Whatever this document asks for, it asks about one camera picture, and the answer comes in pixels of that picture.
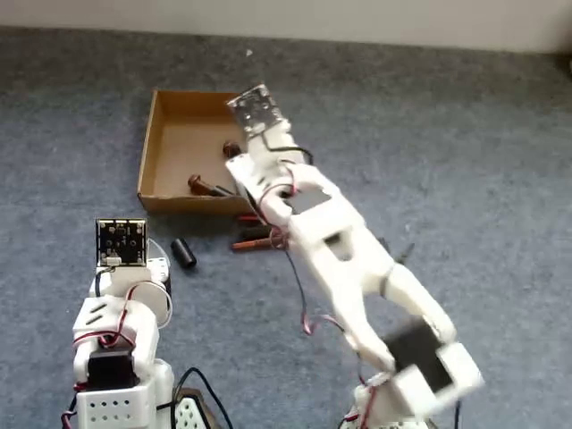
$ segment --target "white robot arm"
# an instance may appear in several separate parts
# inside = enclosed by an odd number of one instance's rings
[[[168,257],[148,257],[144,219],[96,224],[97,274],[73,326],[77,393],[63,428],[76,412],[79,429],[215,427],[200,397],[177,394],[171,366],[156,358],[172,313]]]
[[[241,195],[264,221],[287,233],[290,246],[330,298],[350,346],[383,372],[356,389],[356,425],[422,421],[480,385],[472,358],[454,342],[450,318],[415,275],[389,255],[340,190],[311,159],[306,163],[307,151],[294,143],[290,124],[267,88],[249,89],[228,106],[247,135],[248,152],[227,161]],[[444,371],[446,385],[433,383],[434,374],[423,374],[425,365],[403,367],[408,356],[396,362],[367,322],[364,296],[370,293],[401,305],[431,327],[425,336],[434,335],[437,345],[427,350],[435,357],[427,371]]]

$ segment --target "circuit board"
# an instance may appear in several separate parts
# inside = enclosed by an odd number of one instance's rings
[[[97,219],[97,266],[147,263],[146,219]]]

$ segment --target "floor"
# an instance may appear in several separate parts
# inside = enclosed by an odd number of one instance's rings
[[[554,59],[25,29],[0,29],[0,58],[3,427],[57,427],[71,398],[93,219],[145,215],[135,186],[151,89],[260,80],[374,233],[396,253],[416,243],[410,268],[487,382],[462,427],[568,424],[572,83]],[[151,228],[165,246],[186,237],[199,259],[194,273],[174,270],[158,356],[176,374],[200,367],[235,427],[334,428],[356,359],[333,328],[300,331],[284,255],[234,256],[224,218],[154,216]],[[312,308],[327,309],[303,280]],[[367,308],[380,333],[405,319],[382,299]],[[452,412],[436,421],[450,428]]]

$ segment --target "cardboard box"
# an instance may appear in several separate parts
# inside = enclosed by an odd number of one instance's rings
[[[190,193],[187,180],[235,190],[224,167],[223,144],[243,144],[242,130],[225,102],[236,94],[156,90],[147,123],[137,194],[152,213],[201,212],[236,215],[250,212],[240,197],[202,197]]]

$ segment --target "white wall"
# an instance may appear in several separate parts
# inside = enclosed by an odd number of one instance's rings
[[[0,24],[572,51],[572,0],[0,0]]]

